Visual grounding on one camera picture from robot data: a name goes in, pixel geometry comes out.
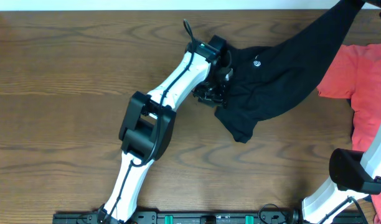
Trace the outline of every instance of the red t-shirt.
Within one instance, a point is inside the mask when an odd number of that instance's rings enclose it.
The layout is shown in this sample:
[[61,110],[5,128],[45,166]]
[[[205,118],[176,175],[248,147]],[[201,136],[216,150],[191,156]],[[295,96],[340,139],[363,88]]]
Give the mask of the red t-shirt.
[[[351,99],[352,149],[365,152],[381,124],[381,44],[341,46],[317,89],[319,96]],[[381,194],[372,199],[381,222]]]

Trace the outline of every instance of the black shirt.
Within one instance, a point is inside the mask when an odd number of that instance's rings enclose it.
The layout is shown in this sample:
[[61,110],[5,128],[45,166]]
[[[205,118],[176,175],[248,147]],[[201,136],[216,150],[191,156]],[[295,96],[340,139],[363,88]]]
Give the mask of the black shirt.
[[294,108],[319,85],[363,5],[341,0],[276,47],[229,47],[234,76],[227,108],[215,116],[236,141],[246,143],[257,122]]

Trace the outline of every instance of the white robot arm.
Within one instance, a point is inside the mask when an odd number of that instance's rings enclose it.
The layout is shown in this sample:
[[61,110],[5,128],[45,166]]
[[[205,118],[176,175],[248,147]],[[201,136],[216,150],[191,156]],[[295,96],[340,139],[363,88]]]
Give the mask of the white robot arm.
[[[199,101],[208,105],[223,105],[220,93],[232,74],[232,70],[221,66],[226,41],[218,36],[208,44],[195,40],[186,21],[184,25],[192,43],[188,45],[182,62],[147,95],[136,92],[130,99],[119,134],[123,142],[121,169],[111,197],[100,208],[102,223],[124,223],[135,212],[146,173],[166,150],[171,140],[175,111],[190,92],[194,90]],[[156,125],[148,123],[141,115],[157,119]]]
[[336,149],[331,157],[330,177],[315,193],[303,200],[304,220],[332,223],[333,218],[352,203],[347,201],[349,197],[358,200],[369,194],[381,193],[381,125],[372,145],[362,157],[357,152],[346,152]]

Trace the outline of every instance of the wooden table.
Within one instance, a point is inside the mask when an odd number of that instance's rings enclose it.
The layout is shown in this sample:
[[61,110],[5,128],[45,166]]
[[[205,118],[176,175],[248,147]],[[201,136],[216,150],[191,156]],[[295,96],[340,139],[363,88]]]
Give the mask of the wooden table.
[[[189,41],[213,34],[236,47],[275,45],[324,11],[0,13],[0,223],[51,223],[56,211],[106,202],[121,162],[129,97],[160,84]],[[346,44],[381,43],[378,11],[362,11]],[[138,205],[160,210],[257,210],[296,205],[328,177],[331,152],[350,148],[345,100],[314,92],[235,143],[214,110],[188,97],[172,141]],[[375,214],[362,202],[367,218]]]

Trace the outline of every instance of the black cable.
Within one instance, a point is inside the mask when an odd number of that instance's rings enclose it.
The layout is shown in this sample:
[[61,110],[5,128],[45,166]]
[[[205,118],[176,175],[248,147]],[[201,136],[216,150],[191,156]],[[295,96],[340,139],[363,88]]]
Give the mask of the black cable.
[[103,219],[102,224],[105,224],[107,221],[110,221],[111,214],[113,214],[113,211],[117,208],[117,203],[118,203],[118,202],[120,201],[120,199],[121,199],[121,193],[123,193],[124,184],[125,184],[125,182],[126,182],[126,180],[127,180],[129,171],[131,170],[132,166],[133,166],[133,163],[132,163],[132,160],[131,160],[131,162],[130,162],[129,165],[128,165],[128,169],[127,169],[126,175],[124,176],[123,183],[121,183],[120,192],[119,192],[119,194],[118,194],[118,196],[117,196],[116,202],[115,202],[115,204],[113,205],[113,207],[111,208],[111,211],[110,211],[109,215]]
[[345,199],[343,202],[341,202],[336,208],[334,208],[331,212],[329,212],[329,214],[326,214],[326,216],[321,221],[319,221],[318,224],[323,224],[329,217],[331,217],[333,214],[335,214],[340,208],[345,206],[347,203],[353,203],[353,202],[355,203],[355,206],[358,208],[358,212],[362,217],[363,223],[368,224],[362,209],[360,208],[358,202],[356,201],[356,199],[354,197],[347,197],[347,199]]
[[358,209],[359,214],[360,214],[361,217],[362,217],[362,221],[363,221],[363,223],[364,223],[364,224],[368,224],[368,221],[367,221],[367,219],[366,219],[366,217],[365,217],[365,214],[364,214],[364,212],[362,211],[361,207],[359,206],[358,201],[357,201],[354,197],[348,197],[348,199],[350,199],[351,201],[354,202],[355,206],[356,206],[357,209]]
[[140,164],[134,164],[133,161],[131,161],[132,163],[132,166],[133,167],[141,167],[141,166],[144,166],[146,165],[148,162],[150,162],[150,160],[152,159],[153,155],[154,155],[154,152],[158,146],[158,141],[159,141],[159,137],[160,137],[160,128],[161,128],[161,116],[162,116],[162,107],[163,107],[163,103],[164,103],[164,99],[166,98],[167,96],[167,93],[168,91],[171,89],[171,87],[181,78],[181,76],[183,76],[183,74],[185,74],[186,71],[188,71],[188,69],[191,67],[192,65],[192,62],[193,62],[193,58],[194,58],[194,52],[195,52],[195,38],[193,36],[193,33],[192,33],[192,29],[188,23],[188,20],[184,19],[184,27],[185,27],[185,30],[186,32],[190,35],[190,38],[192,39],[192,52],[191,52],[191,55],[190,55],[190,60],[189,60],[189,63],[186,65],[185,69],[177,76],[177,78],[175,78],[171,83],[170,85],[163,91],[163,94],[161,96],[161,99],[160,99],[160,103],[159,103],[159,109],[158,109],[158,120],[157,120],[157,125],[156,125],[156,138],[154,140],[154,144],[153,144],[153,148],[152,148],[152,151],[149,155],[149,157],[142,163]]
[[274,206],[274,207],[276,207],[276,208],[279,210],[279,212],[285,217],[285,222],[284,222],[284,223],[287,223],[287,221],[288,221],[288,219],[289,219],[289,216],[288,216],[288,215],[285,215],[285,214],[280,210],[280,208],[279,208],[277,205],[272,204],[272,203],[265,204],[264,206],[262,206],[262,207],[259,209],[259,211],[258,211],[258,218],[261,220],[261,222],[263,222],[264,224],[270,224],[270,223],[267,223],[266,221],[264,221],[264,219],[261,218],[261,211],[262,211],[265,207],[267,207],[267,206]]

